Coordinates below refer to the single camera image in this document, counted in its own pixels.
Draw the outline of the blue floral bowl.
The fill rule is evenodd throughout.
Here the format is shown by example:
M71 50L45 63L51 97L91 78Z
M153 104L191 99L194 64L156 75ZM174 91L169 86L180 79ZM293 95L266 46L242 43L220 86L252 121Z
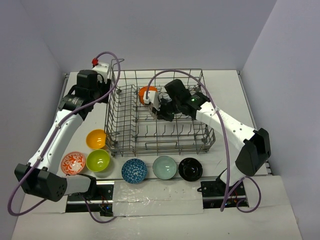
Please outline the blue floral bowl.
M167 93L165 87L161 87L160 92L158 94L159 99L165 99L166 101L171 101L172 98L170 97L170 95Z

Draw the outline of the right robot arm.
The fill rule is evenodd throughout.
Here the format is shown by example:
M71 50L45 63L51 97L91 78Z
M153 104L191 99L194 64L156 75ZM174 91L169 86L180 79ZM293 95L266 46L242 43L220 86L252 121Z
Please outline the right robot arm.
M218 177L217 190L221 195L229 195L242 178L254 176L271 156L270 137L264 128L256 130L241 123L214 107L202 92L190 93L180 79L172 80L164 88L171 101L168 103L170 107L161 105L161 110L171 115L181 113L206 124L239 150L234 163Z

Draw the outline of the orange bowl white inside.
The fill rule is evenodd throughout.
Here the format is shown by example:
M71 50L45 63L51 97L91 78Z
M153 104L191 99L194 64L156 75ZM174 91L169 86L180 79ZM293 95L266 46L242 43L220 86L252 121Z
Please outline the orange bowl white inside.
M141 103L142 105L144 105L143 97L144 97L145 91L157 91L157 92L158 92L157 88L154 87L154 86L150 86L150 87L148 88L148 90L147 90L147 88L148 88L147 86L142 87L142 88L139 90L139 93L138 93L139 101L140 101L140 103Z

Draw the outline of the grey patterned bowl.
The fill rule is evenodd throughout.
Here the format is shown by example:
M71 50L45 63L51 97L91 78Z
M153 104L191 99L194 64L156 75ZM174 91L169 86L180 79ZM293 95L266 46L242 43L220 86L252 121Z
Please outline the grey patterned bowl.
M157 120L157 119L158 119L158 110L157 110L155 107L153 107L152 104L150 104L148 107L149 107L149 110L150 110L150 115L151 115L155 120Z

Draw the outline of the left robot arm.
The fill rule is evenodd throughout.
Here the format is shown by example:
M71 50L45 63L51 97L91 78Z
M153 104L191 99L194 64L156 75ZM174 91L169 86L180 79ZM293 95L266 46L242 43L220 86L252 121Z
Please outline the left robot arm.
M18 164L14 174L25 194L59 201L63 196L80 193L93 199L98 193L95 177L86 174L58 176L64 152L74 133L95 103L107 103L111 88L109 66L80 70L76 84L61 99L54 123L37 152L27 164Z

